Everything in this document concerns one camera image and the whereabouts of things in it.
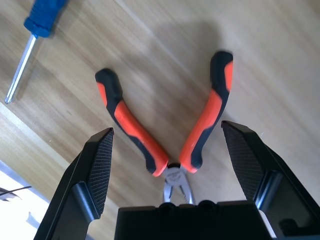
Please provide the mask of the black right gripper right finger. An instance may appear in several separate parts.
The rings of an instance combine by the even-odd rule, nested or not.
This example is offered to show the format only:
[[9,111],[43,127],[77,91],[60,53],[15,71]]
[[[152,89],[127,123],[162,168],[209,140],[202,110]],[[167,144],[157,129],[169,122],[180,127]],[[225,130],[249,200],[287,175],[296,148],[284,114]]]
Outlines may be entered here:
[[247,126],[224,120],[221,127],[242,191],[275,236],[318,240],[320,207],[286,162]]

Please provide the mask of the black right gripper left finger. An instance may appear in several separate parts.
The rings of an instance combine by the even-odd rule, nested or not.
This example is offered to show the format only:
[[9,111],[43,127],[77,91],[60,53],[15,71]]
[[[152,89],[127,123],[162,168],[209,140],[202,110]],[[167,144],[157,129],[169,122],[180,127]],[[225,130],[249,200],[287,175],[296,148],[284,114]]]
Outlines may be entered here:
[[84,240],[101,218],[111,174],[113,128],[85,143],[67,167],[36,232],[36,240]]

